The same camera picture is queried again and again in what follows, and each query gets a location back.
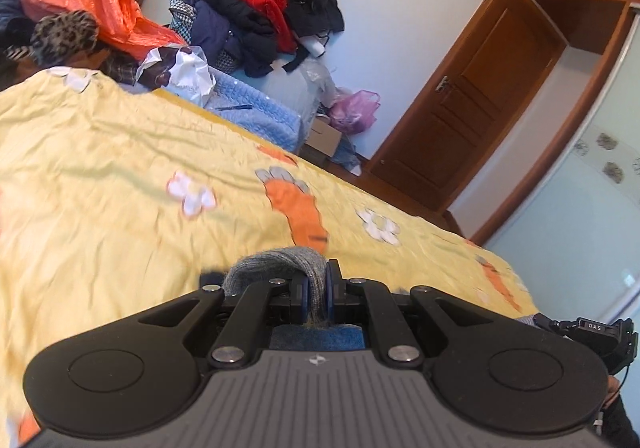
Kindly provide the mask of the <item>cardboard box on floor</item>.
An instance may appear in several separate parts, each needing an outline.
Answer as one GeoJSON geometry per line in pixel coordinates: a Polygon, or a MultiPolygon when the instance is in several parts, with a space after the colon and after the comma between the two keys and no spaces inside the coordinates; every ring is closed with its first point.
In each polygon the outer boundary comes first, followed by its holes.
{"type": "Polygon", "coordinates": [[[324,156],[332,157],[341,139],[342,133],[339,130],[334,129],[326,119],[316,117],[311,123],[305,144],[324,156]]]}

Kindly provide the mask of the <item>yellow carrot print bedsheet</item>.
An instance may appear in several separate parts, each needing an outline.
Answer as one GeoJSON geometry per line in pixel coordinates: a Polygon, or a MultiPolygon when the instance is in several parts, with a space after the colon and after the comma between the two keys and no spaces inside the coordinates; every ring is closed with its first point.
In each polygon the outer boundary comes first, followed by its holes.
{"type": "Polygon", "coordinates": [[[191,292],[262,251],[309,247],[405,292],[536,311],[505,260],[168,95],[41,71],[1,95],[1,442],[40,350],[191,292]]]}

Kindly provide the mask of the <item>leopard print garment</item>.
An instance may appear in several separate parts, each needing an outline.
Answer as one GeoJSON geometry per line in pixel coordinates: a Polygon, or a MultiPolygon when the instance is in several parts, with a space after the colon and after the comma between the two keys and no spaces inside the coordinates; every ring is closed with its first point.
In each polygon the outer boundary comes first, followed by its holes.
{"type": "Polygon", "coordinates": [[[30,52],[40,66],[63,65],[77,53],[93,51],[98,37],[98,23],[89,12],[48,15],[35,24],[30,52]]]}

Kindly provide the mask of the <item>frosted glass wardrobe door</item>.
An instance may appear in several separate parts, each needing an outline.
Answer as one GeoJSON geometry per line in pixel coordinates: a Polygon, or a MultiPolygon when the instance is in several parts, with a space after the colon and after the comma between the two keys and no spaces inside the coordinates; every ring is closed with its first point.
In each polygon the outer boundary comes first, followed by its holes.
{"type": "Polygon", "coordinates": [[[639,25],[540,187],[487,242],[553,318],[639,317],[639,25]]]}

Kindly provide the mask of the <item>light blue quilted blanket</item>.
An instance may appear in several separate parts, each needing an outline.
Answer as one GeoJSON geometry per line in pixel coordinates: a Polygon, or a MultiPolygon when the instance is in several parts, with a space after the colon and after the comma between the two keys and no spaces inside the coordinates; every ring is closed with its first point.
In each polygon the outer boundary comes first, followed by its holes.
{"type": "Polygon", "coordinates": [[[247,83],[209,68],[216,83],[204,108],[271,144],[296,153],[303,143],[303,124],[297,112],[247,83]]]}

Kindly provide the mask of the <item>navy garment on pile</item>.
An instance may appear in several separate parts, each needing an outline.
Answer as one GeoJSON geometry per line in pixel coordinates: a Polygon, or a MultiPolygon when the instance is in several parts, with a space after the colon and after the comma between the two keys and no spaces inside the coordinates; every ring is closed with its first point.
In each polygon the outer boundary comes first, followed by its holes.
{"type": "Polygon", "coordinates": [[[188,2],[195,10],[191,44],[202,49],[210,66],[224,60],[250,78],[269,74],[278,57],[278,38],[266,16],[243,0],[188,2]]]}

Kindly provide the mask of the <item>grey and navy knit sweater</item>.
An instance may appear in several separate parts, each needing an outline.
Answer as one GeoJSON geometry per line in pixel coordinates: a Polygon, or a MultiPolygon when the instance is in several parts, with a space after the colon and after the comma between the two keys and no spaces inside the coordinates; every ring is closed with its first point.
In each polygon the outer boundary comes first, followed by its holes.
{"type": "MultiPolygon", "coordinates": [[[[333,290],[330,263],[321,254],[306,247],[269,250],[244,257],[236,262],[221,283],[219,295],[241,295],[250,292],[238,307],[210,349],[209,359],[216,366],[231,364],[242,367],[250,363],[259,348],[262,318],[272,294],[288,289],[297,276],[303,281],[305,324],[285,337],[285,346],[311,332],[324,330],[341,307],[337,297],[343,290],[333,290]]],[[[416,367],[424,353],[413,333],[400,316],[393,294],[383,283],[358,278],[347,283],[366,300],[370,321],[370,342],[382,359],[393,366],[416,367]]]]}

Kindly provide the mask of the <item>white crumpled plastic bag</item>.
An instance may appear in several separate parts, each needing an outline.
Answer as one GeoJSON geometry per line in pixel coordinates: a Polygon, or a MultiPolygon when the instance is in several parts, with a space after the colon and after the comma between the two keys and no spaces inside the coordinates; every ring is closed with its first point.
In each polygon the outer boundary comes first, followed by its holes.
{"type": "Polygon", "coordinates": [[[138,67],[136,82],[151,91],[167,91],[201,108],[216,86],[206,56],[198,46],[152,49],[138,67]]]}

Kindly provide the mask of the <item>brown wooden door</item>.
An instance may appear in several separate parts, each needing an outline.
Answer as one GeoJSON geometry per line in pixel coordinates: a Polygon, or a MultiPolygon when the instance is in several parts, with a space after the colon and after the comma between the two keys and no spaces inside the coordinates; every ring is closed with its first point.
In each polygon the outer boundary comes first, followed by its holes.
{"type": "Polygon", "coordinates": [[[565,48],[534,0],[483,0],[369,171],[424,207],[445,210],[521,118],[565,48]]]}

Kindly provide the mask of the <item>pink plastic bag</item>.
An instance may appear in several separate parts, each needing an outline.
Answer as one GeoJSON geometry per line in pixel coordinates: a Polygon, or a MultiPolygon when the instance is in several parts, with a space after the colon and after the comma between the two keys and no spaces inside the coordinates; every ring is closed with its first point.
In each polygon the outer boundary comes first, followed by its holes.
{"type": "Polygon", "coordinates": [[[367,90],[338,97],[329,111],[330,124],[346,135],[366,132],[376,122],[380,101],[378,93],[367,90]]]}

